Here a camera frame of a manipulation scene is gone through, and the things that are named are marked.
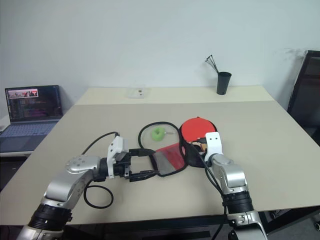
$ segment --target beige tabletop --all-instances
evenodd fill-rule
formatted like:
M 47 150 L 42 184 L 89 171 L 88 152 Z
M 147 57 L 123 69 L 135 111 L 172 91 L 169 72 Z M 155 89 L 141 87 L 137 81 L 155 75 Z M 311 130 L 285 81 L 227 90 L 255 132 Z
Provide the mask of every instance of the beige tabletop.
M 130 148 L 146 124 L 168 121 L 180 126 L 202 117 L 218 128 L 224 154 L 241 165 L 258 211 L 318 205 L 320 147 L 274 100 L 75 105 L 58 122 L 0 194 L 1 225 L 24 225 L 39 205 L 51 179 L 96 137 L 118 131 Z M 105 157 L 112 137 L 88 154 Z M 132 158 L 132 170 L 151 169 L 147 158 Z M 94 209 L 81 198 L 71 224 L 168 219 L 223 213 L 222 200 L 201 168 L 148 180 L 123 178 L 101 183 L 114 194 L 107 209 Z M 89 200 L 107 204 L 103 190 L 88 190 Z

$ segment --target white wall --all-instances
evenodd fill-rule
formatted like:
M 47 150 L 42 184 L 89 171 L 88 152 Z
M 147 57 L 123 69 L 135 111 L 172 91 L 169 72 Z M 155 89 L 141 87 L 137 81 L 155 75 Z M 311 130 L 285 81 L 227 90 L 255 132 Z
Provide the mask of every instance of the white wall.
M 305 50 L 320 50 L 319 0 L 0 0 L 4 87 L 263 85 L 286 107 Z

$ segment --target pen holder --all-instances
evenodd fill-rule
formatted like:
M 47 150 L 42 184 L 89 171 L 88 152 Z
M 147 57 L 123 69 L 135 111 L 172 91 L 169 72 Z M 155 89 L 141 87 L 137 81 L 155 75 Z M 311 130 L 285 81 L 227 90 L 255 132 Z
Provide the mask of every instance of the pen holder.
M 231 73 L 221 71 L 218 73 L 218 85 L 216 87 L 216 93 L 219 95 L 225 95 L 231 78 Z

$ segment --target laptop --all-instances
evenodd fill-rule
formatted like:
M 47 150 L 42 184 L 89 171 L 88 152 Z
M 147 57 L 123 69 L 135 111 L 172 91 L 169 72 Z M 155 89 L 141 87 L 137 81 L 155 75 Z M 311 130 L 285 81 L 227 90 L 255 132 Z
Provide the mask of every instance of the laptop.
M 0 153 L 33 151 L 62 118 L 58 85 L 5 88 L 10 125 L 0 134 Z

